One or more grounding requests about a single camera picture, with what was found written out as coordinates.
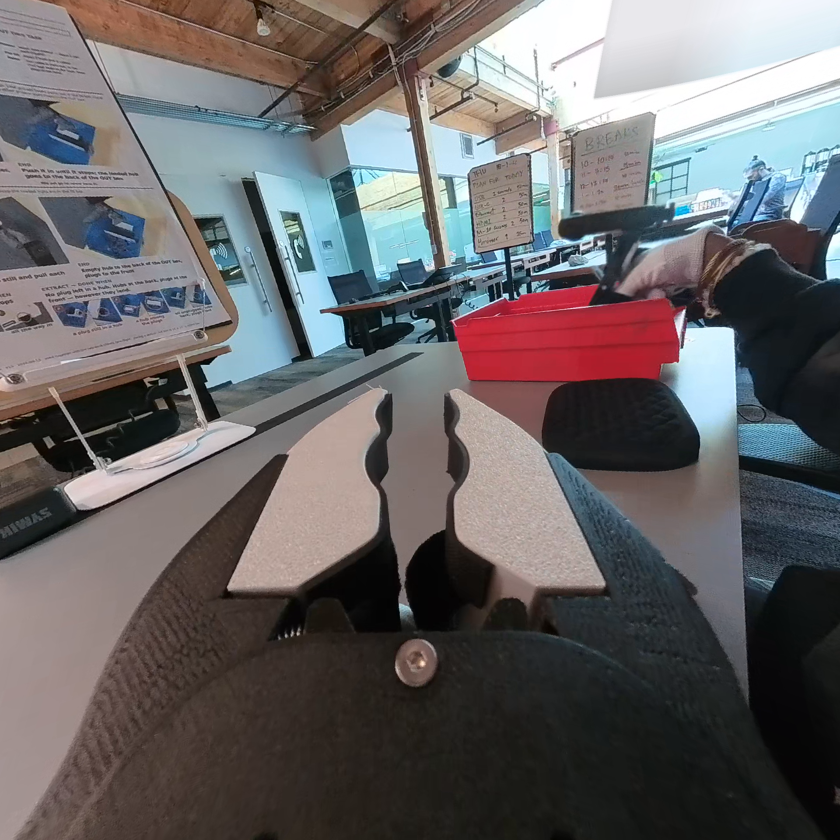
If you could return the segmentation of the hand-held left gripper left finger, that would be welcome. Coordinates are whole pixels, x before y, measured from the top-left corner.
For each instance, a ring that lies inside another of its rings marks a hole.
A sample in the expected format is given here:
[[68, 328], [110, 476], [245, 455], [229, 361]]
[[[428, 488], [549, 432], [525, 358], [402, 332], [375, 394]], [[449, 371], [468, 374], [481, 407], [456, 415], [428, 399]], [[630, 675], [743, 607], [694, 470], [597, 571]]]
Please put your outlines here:
[[309, 593], [390, 542], [382, 482], [389, 469], [392, 394], [376, 387], [290, 449], [227, 593]]

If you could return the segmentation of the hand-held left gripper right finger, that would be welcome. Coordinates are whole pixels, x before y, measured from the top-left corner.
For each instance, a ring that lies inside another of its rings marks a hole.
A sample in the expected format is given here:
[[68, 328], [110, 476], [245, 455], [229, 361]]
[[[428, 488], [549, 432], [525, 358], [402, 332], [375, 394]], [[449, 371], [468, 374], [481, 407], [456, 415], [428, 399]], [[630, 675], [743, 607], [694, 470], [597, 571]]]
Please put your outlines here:
[[541, 444], [459, 389], [444, 398], [445, 562], [466, 610], [606, 593], [591, 545]]

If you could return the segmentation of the red plastic bin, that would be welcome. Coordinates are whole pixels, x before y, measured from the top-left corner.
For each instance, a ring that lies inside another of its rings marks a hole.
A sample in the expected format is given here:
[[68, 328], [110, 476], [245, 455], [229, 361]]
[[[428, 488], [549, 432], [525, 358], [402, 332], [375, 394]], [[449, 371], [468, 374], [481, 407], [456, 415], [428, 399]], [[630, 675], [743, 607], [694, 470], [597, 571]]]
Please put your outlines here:
[[594, 287], [498, 300], [452, 322], [473, 382], [656, 380], [679, 361], [686, 310], [666, 299], [591, 306]]

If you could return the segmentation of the person's right forearm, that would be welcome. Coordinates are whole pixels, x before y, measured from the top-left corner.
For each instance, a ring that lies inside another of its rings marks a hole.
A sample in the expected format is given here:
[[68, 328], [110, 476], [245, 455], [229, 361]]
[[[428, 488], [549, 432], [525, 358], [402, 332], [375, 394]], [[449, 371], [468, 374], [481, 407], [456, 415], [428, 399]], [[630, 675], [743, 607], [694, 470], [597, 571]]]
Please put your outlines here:
[[839, 281], [795, 270], [762, 249], [710, 295], [736, 333], [742, 366], [765, 410], [839, 453]]

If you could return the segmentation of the person's right hand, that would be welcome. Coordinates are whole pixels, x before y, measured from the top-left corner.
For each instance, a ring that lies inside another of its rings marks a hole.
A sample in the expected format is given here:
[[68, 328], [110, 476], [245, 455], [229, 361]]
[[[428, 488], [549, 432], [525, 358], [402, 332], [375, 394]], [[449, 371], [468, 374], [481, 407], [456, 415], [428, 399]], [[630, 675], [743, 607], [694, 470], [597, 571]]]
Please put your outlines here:
[[696, 291], [707, 263], [730, 243], [730, 237], [716, 226], [671, 239], [646, 250], [614, 291], [637, 300], [671, 298], [681, 291]]

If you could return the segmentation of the handwritten whiteboard sign on stand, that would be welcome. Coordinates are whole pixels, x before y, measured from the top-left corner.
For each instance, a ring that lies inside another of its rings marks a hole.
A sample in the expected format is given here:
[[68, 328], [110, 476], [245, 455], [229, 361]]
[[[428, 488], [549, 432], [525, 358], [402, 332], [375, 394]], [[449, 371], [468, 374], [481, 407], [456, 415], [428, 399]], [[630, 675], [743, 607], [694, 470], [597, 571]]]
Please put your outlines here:
[[483, 256], [501, 250], [507, 296], [517, 297], [511, 249], [531, 245], [532, 161], [529, 152], [472, 168], [467, 176], [473, 249]]

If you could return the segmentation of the black wrist rest pad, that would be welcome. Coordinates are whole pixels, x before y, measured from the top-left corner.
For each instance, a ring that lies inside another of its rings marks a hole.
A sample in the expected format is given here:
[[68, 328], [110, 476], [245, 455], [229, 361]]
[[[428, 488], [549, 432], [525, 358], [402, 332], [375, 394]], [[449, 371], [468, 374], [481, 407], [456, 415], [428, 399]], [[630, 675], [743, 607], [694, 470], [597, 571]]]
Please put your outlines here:
[[574, 381], [549, 396], [542, 447], [577, 469], [662, 472], [696, 464], [700, 435], [661, 381]]

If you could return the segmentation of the clear poster stand white base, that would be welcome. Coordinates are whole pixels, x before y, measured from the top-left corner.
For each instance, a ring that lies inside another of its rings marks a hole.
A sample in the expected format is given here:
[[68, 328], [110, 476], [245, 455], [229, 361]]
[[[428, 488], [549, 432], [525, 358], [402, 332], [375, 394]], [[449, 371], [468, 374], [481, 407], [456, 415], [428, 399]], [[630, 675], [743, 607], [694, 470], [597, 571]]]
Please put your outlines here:
[[198, 399], [196, 385], [187, 368], [185, 352], [208, 340], [206, 309], [192, 310], [189, 329], [181, 329], [172, 338], [157, 338], [152, 341], [154, 350], [167, 351], [171, 355], [184, 377], [185, 388], [196, 409], [198, 426], [193, 430], [106, 463], [103, 457], [95, 454], [56, 387], [49, 386], [50, 396], [68, 421], [71, 430], [77, 434], [93, 464], [93, 471], [68, 481], [63, 487], [65, 495], [76, 510], [95, 511], [104, 508], [256, 434], [256, 428], [249, 425], [222, 419], [209, 421]]

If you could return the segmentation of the black office chair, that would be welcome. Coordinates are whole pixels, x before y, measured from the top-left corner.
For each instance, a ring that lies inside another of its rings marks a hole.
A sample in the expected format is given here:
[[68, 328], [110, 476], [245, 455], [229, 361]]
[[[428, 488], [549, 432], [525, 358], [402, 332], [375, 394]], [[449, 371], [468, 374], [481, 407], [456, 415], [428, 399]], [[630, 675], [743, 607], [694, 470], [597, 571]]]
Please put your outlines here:
[[[456, 267], [447, 266], [440, 269], [427, 270], [422, 260], [403, 262], [397, 267], [400, 281], [407, 290], [424, 289], [442, 285], [446, 280], [455, 277]], [[464, 303], [463, 295], [458, 292], [457, 285], [449, 286], [445, 290], [445, 296], [440, 303], [436, 303], [432, 297], [425, 296], [410, 302], [414, 306], [409, 309], [409, 316], [412, 320], [427, 320], [433, 323], [430, 330], [422, 333], [416, 340], [417, 343], [428, 343], [438, 338], [438, 322], [443, 320], [444, 330], [447, 336], [453, 335], [449, 323], [459, 315], [459, 310]]]
[[839, 456], [791, 424], [738, 426], [740, 469], [839, 493]]
[[[328, 283], [336, 303], [339, 306], [363, 302], [376, 297], [379, 292], [374, 291], [368, 277], [362, 270], [329, 276]], [[406, 339], [414, 333], [412, 322], [399, 322], [396, 315], [388, 316], [386, 322], [381, 310], [366, 310], [364, 314], [342, 316], [344, 342], [350, 350], [361, 350], [367, 354], [362, 337], [361, 327], [367, 328], [367, 333], [373, 351], [388, 349]]]

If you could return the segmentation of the wooden office desk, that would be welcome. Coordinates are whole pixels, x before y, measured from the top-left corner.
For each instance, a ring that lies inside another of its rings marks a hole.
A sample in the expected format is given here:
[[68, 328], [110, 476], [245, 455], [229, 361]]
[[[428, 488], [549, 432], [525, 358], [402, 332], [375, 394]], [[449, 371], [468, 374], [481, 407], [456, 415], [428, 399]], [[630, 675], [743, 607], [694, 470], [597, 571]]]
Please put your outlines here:
[[387, 350], [399, 343], [409, 332], [396, 322], [373, 323], [374, 315], [380, 319], [386, 314], [400, 316], [418, 309], [433, 308], [432, 320], [437, 341], [448, 341], [448, 325], [452, 321], [455, 307], [451, 298], [459, 287], [471, 282], [464, 271], [459, 271], [443, 281], [417, 287], [397, 286], [394, 291], [379, 293], [371, 297], [352, 299], [333, 307], [320, 309], [320, 314], [332, 314], [342, 319], [345, 342], [352, 350], [362, 350], [370, 356], [380, 350]]

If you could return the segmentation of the white door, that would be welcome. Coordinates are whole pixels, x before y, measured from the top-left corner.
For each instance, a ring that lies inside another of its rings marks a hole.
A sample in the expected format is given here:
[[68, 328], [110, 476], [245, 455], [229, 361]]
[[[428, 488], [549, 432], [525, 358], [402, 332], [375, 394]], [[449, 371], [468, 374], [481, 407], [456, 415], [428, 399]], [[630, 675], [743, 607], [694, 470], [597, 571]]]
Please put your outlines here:
[[317, 358], [342, 343], [343, 328], [327, 312], [334, 297], [302, 185], [262, 171], [254, 179], [306, 350]]

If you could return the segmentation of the wooden poster board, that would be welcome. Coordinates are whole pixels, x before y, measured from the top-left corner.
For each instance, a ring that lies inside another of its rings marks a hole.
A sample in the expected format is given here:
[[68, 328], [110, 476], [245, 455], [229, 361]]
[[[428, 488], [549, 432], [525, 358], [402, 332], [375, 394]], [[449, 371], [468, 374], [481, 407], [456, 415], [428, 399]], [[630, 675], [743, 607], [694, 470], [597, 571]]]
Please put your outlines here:
[[[173, 192], [167, 193], [187, 236], [227, 314], [227, 322], [206, 328], [206, 337], [190, 344], [182, 353], [188, 364], [212, 361], [230, 351], [228, 342], [238, 327], [238, 310], [206, 247], [196, 222], [184, 202]], [[81, 372], [55, 382], [58, 395], [66, 402], [111, 390], [173, 371], [177, 367], [174, 349], [153, 350], [150, 344], [140, 347], [143, 354], [134, 360], [122, 360], [94, 372]], [[46, 384], [25, 387], [14, 393], [2, 392], [2, 422], [34, 413], [55, 404]]]

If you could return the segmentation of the black power adapter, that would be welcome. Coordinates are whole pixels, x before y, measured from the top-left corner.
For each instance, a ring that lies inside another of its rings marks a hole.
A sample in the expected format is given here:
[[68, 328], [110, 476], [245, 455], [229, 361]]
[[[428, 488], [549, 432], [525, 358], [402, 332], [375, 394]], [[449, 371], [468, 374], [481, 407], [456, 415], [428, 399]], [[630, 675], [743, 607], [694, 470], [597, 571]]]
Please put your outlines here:
[[1, 559], [63, 529], [77, 508], [61, 487], [40, 490], [1, 509]]

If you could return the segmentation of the instruction poster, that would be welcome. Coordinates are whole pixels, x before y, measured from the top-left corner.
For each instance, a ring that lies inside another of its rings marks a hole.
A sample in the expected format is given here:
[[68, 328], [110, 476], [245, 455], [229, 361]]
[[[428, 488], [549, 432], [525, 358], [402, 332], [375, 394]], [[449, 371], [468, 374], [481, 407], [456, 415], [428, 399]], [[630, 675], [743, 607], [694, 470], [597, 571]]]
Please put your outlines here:
[[2, 2], [1, 146], [3, 372], [231, 322], [62, 7]]

